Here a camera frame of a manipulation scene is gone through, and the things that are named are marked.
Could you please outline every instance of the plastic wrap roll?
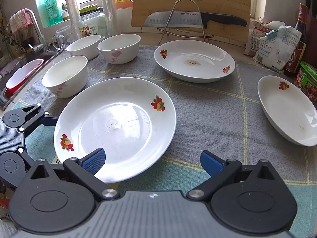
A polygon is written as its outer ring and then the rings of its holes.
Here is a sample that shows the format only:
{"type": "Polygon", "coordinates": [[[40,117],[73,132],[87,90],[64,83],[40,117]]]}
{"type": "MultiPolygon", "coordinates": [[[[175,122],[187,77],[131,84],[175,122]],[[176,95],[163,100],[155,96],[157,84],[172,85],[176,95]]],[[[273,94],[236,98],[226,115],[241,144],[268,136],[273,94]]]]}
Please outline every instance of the plastic wrap roll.
{"type": "Polygon", "coordinates": [[[103,12],[106,18],[107,30],[109,37],[119,35],[117,9],[115,7],[115,0],[101,0],[103,12]]]}
{"type": "Polygon", "coordinates": [[[78,29],[78,21],[80,20],[79,16],[79,3],[76,0],[65,0],[67,9],[68,9],[68,14],[69,14],[69,19],[70,19],[70,24],[74,25],[75,27],[75,32],[76,36],[78,39],[82,38],[82,34],[80,33],[78,29]]]}

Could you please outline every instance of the green lid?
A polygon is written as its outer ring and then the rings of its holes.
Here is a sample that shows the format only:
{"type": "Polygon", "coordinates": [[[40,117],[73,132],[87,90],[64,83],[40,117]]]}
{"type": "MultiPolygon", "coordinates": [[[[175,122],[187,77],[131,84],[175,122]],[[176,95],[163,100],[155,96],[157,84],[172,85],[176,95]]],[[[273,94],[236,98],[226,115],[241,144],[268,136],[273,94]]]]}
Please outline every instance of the green lid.
{"type": "Polygon", "coordinates": [[[83,7],[82,9],[79,10],[79,12],[80,13],[89,12],[89,11],[95,10],[97,8],[98,8],[97,4],[92,4],[92,5],[88,5],[88,6],[83,7]]]}
{"type": "Polygon", "coordinates": [[[309,63],[301,61],[301,67],[317,82],[317,69],[309,63]]]}

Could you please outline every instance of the kitchen sink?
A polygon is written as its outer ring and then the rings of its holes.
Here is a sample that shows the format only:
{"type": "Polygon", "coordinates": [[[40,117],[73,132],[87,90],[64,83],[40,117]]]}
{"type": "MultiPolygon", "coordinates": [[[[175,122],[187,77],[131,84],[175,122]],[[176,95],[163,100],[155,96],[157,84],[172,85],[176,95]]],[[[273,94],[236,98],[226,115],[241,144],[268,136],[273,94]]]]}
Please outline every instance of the kitchen sink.
{"type": "Polygon", "coordinates": [[[53,60],[57,55],[59,55],[63,50],[56,50],[53,46],[49,47],[49,49],[42,53],[37,53],[34,55],[26,55],[24,58],[16,58],[13,61],[9,62],[8,65],[11,63],[13,67],[13,70],[9,73],[5,74],[2,79],[0,80],[0,108],[2,110],[5,110],[5,108],[11,103],[11,101],[18,95],[18,93],[30,82],[30,80],[39,72],[41,69],[43,69],[50,61],[53,60]],[[31,76],[15,91],[12,96],[7,98],[5,96],[6,87],[5,84],[7,81],[13,76],[13,74],[21,67],[26,65],[32,60],[35,59],[43,59],[43,64],[34,71],[31,76]]]}

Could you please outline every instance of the ceramic bowl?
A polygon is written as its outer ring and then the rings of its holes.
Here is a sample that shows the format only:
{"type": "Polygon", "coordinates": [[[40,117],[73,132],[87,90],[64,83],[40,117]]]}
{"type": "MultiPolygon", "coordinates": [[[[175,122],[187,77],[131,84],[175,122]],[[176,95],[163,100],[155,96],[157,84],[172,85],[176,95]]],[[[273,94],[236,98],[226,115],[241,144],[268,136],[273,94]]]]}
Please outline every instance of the ceramic bowl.
{"type": "Polygon", "coordinates": [[[187,82],[209,83],[231,74],[235,61],[223,49],[196,40],[176,40],[159,46],[156,62],[170,75],[187,82]]]}
{"type": "Polygon", "coordinates": [[[87,57],[88,61],[90,61],[99,54],[97,46],[99,44],[100,39],[100,35],[91,35],[83,37],[81,39],[76,40],[74,43],[71,43],[66,48],[66,50],[70,53],[71,56],[83,55],[87,57]]]}
{"type": "Polygon", "coordinates": [[[163,89],[143,79],[114,78],[69,102],[58,118],[54,147],[61,162],[103,148],[106,163],[95,176],[113,183],[152,166],[168,148],[175,128],[175,107],[163,89]]]}
{"type": "Polygon", "coordinates": [[[136,34],[121,34],[100,42],[98,50],[108,63],[123,64],[137,56],[140,40],[136,34]]]}
{"type": "Polygon", "coordinates": [[[87,62],[85,56],[76,55],[56,63],[43,76],[42,85],[60,98],[77,94],[87,83],[87,62]]]}
{"type": "Polygon", "coordinates": [[[294,144],[317,144],[317,111],[302,91],[276,76],[261,78],[257,88],[263,111],[279,134],[294,144]]]}

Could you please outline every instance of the blue gripper pad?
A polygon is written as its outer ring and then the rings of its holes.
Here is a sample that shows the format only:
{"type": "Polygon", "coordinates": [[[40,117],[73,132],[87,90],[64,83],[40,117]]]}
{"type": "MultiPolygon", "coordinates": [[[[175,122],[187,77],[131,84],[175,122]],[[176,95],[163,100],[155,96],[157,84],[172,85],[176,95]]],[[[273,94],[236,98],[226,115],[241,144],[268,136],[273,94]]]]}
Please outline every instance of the blue gripper pad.
{"type": "Polygon", "coordinates": [[[200,164],[211,177],[223,170],[223,164],[204,151],[200,154],[200,164]]]}
{"type": "Polygon", "coordinates": [[[87,155],[86,157],[82,158],[82,168],[86,171],[90,172],[92,175],[95,175],[99,169],[105,164],[106,162],[106,153],[103,149],[96,149],[92,156],[87,155]]]}

